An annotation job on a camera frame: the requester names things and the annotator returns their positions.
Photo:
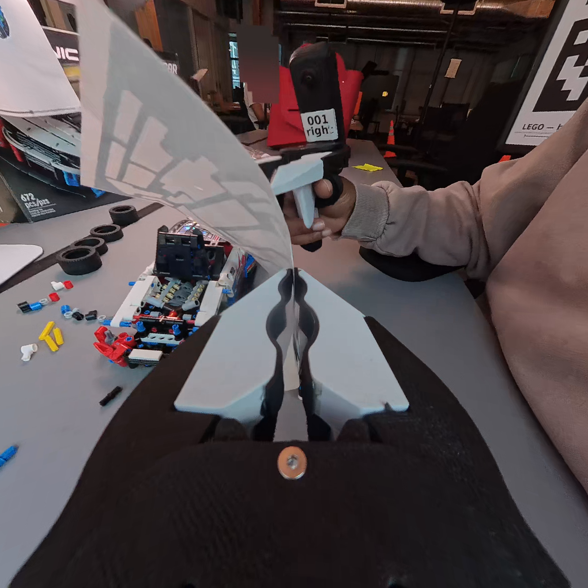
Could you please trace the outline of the person's beige printed sweatshirt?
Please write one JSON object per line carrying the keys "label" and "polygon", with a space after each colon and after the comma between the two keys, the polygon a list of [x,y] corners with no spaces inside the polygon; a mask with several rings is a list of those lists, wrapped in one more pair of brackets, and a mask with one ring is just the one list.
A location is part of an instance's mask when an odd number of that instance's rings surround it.
{"label": "person's beige printed sweatshirt", "polygon": [[533,413],[587,490],[587,154],[490,275],[492,321]]}

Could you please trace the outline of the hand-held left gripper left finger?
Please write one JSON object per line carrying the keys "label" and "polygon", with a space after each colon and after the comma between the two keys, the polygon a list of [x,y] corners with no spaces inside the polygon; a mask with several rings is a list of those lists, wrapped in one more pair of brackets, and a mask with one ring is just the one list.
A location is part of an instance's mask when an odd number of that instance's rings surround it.
{"label": "hand-held left gripper left finger", "polygon": [[281,270],[221,314],[175,400],[180,412],[237,420],[274,437],[295,326],[293,269]]}

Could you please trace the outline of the white stand base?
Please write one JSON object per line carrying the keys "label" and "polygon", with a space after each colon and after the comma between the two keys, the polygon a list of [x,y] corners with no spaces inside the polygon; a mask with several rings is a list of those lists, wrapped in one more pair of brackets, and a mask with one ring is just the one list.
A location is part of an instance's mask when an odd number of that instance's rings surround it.
{"label": "white stand base", "polygon": [[1,285],[43,255],[38,245],[1,244]]}

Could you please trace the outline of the person's right hand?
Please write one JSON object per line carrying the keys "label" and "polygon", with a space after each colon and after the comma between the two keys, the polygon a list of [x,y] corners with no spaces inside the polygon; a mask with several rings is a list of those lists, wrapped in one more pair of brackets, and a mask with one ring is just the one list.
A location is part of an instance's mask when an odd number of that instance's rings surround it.
{"label": "person's right hand", "polygon": [[294,194],[288,192],[283,196],[283,216],[293,245],[309,246],[325,238],[338,238],[355,208],[356,189],[349,180],[341,176],[321,179],[312,187],[315,201],[328,201],[334,191],[339,192],[339,197],[333,204],[319,208],[313,224],[307,227],[298,216]]}

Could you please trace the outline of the person's right forearm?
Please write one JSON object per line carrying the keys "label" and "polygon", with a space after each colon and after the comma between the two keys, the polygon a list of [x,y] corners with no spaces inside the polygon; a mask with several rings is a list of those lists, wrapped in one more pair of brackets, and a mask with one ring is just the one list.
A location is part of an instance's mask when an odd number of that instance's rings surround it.
{"label": "person's right forearm", "polygon": [[474,185],[355,184],[355,207],[341,237],[380,254],[417,254],[487,278],[586,152],[585,100],[556,133],[522,158],[486,167]]}

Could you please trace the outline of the sticker sheet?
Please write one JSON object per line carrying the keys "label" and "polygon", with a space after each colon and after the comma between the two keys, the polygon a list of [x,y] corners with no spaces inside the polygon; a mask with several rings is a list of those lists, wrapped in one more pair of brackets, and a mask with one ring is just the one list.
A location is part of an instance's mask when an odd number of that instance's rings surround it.
{"label": "sticker sheet", "polygon": [[177,209],[269,276],[293,268],[270,183],[217,115],[102,1],[77,23],[82,183]]}

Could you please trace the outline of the framed marker sign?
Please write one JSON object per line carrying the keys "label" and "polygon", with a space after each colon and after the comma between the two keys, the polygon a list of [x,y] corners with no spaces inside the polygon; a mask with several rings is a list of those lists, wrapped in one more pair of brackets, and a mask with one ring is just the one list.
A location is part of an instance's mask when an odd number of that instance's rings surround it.
{"label": "framed marker sign", "polygon": [[569,121],[586,98],[587,1],[558,1],[497,150],[529,152]]}

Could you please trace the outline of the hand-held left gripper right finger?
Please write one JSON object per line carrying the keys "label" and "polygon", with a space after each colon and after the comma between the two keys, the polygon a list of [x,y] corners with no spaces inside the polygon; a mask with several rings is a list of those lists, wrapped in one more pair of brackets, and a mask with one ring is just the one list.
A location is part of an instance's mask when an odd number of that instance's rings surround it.
{"label": "hand-held left gripper right finger", "polygon": [[294,301],[299,396],[310,432],[338,432],[351,419],[408,410],[363,313],[300,269]]}

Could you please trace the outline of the lego race car model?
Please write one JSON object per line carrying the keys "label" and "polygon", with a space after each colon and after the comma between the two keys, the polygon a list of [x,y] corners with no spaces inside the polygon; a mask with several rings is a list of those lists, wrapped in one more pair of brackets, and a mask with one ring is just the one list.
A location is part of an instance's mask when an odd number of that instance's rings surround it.
{"label": "lego race car model", "polygon": [[257,266],[250,253],[195,221],[163,225],[154,262],[114,316],[98,318],[93,346],[121,367],[154,366],[245,296]]}

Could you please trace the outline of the black light stand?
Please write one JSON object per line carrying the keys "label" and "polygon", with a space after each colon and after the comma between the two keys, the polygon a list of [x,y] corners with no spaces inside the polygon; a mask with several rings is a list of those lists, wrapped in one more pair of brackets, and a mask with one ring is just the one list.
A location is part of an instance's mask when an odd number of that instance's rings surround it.
{"label": "black light stand", "polygon": [[433,69],[433,73],[432,73],[432,76],[430,79],[428,92],[427,92],[426,97],[424,99],[424,104],[423,104],[421,113],[419,115],[419,121],[418,121],[419,129],[422,128],[422,126],[425,122],[426,115],[428,113],[428,109],[429,109],[429,105],[430,105],[430,100],[432,98],[432,95],[433,95],[433,92],[434,92],[434,89],[436,86],[437,77],[439,76],[439,72],[440,72],[440,69],[442,66],[442,61],[444,59],[447,47],[449,45],[449,41],[451,40],[453,29],[456,25],[459,12],[460,12],[460,10],[465,11],[465,12],[469,12],[469,11],[475,9],[476,3],[477,3],[477,1],[449,1],[448,3],[445,4],[446,6],[448,5],[449,8],[452,9],[450,24],[449,24],[449,27],[448,27],[447,32],[445,34],[445,37],[443,39],[443,44],[440,49],[439,55],[437,57],[437,61],[436,61],[436,64],[435,64],[435,67]]}

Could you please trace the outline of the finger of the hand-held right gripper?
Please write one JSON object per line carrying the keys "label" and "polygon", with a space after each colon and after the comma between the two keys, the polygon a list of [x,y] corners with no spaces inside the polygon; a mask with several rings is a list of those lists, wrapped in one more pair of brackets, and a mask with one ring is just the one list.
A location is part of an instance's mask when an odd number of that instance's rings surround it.
{"label": "finger of the hand-held right gripper", "polygon": [[270,180],[274,195],[286,194],[321,180],[324,175],[323,156],[323,154],[307,154],[279,166]]}

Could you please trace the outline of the black office chair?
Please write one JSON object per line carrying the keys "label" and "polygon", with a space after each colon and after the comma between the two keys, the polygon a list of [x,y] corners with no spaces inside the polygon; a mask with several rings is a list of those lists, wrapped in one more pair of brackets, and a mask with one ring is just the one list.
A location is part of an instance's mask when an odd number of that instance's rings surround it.
{"label": "black office chair", "polygon": [[396,170],[396,177],[401,185],[405,185],[406,175],[409,171],[414,172],[418,178],[422,175],[425,177],[446,175],[449,172],[444,166],[423,161],[420,158],[420,151],[412,146],[384,145],[379,149],[394,154],[393,158],[388,158],[387,164],[391,169]]}

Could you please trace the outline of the red felt bag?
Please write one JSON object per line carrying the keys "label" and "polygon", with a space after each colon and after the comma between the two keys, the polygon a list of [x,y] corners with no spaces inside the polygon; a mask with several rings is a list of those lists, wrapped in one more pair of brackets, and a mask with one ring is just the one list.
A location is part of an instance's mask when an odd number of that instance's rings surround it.
{"label": "red felt bag", "polygon": [[[360,71],[347,70],[341,55],[337,54],[336,60],[345,134],[348,135],[364,76]],[[289,68],[279,67],[279,84],[279,101],[272,104],[270,108],[267,141],[270,148],[305,142],[302,120]]]}

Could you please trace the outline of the black toy car box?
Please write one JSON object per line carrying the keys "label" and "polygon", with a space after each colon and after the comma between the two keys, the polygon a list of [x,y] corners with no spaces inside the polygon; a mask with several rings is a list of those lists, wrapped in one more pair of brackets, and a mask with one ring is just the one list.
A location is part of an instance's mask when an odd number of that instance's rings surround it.
{"label": "black toy car box", "polygon": [[[77,33],[59,32],[57,29],[45,30],[37,27],[48,37],[48,43],[57,48],[56,59],[63,69],[57,77],[58,89],[63,80],[72,85],[72,92],[77,92],[74,85],[79,82],[79,52]],[[25,57],[35,57],[36,49],[28,48],[29,36],[17,39],[13,56],[1,56],[1,66],[24,65]],[[67,68],[72,66],[70,79]],[[14,83],[20,90],[20,82],[33,80],[31,67],[25,73],[13,72],[1,74],[1,94],[4,90],[13,90]],[[10,188],[14,199],[22,209],[28,222],[35,222],[44,217],[61,215],[94,208],[101,204],[122,202],[130,197],[115,195],[104,190],[83,186],[79,174],[81,145],[81,113],[55,114],[45,110],[33,110],[22,116],[14,116],[12,111],[1,108],[1,175]]]}

